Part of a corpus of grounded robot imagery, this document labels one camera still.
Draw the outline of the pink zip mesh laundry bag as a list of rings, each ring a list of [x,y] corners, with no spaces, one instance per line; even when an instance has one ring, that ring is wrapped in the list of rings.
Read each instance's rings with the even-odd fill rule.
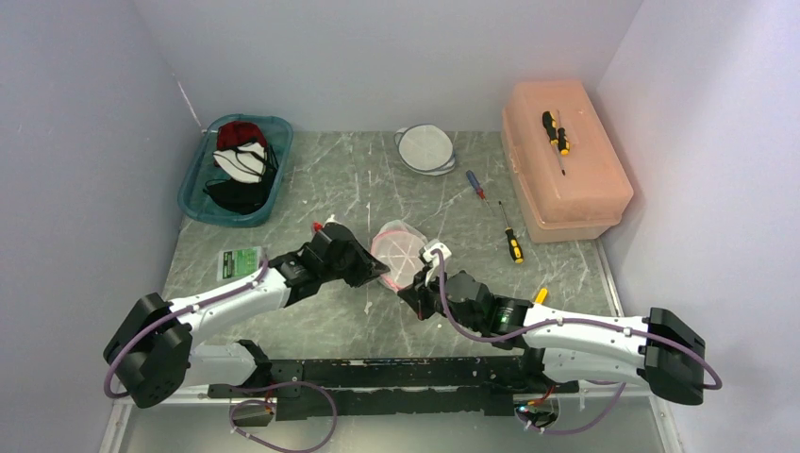
[[[389,268],[380,276],[380,283],[395,293],[410,285],[423,269],[419,256],[427,243],[428,238],[422,232],[404,221],[386,223],[371,245],[371,254]]]

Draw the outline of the white mesh blue zip laundry bag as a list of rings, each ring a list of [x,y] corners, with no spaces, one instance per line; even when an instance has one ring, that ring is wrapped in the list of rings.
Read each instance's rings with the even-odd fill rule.
[[[400,160],[413,172],[424,176],[442,176],[455,169],[453,140],[432,124],[398,129],[393,141]]]

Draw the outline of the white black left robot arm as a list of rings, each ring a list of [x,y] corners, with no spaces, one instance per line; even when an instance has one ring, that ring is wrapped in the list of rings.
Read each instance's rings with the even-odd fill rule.
[[[196,295],[166,300],[157,293],[137,300],[108,341],[103,392],[153,407],[182,387],[237,386],[263,394],[271,370],[253,343],[207,346],[206,340],[267,311],[285,309],[316,295],[325,283],[342,280],[361,287],[389,273],[346,226],[329,221],[299,249],[268,258],[255,272]]]

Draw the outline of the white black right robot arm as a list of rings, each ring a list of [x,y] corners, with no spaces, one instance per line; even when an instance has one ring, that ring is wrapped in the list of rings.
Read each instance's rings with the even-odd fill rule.
[[[666,309],[630,317],[574,313],[494,294],[465,272],[421,271],[398,296],[422,320],[439,314],[474,342],[529,352],[533,358],[519,370],[532,392],[579,380],[623,382],[698,406],[705,391],[721,387],[705,360],[705,340]]]

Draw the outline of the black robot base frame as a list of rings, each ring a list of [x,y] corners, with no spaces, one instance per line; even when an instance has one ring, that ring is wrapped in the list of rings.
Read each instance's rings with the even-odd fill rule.
[[[340,416],[480,412],[510,416],[527,396],[575,394],[537,371],[540,354],[449,358],[270,360],[252,342],[257,368],[243,384],[212,384],[212,399],[270,398],[279,421]]]

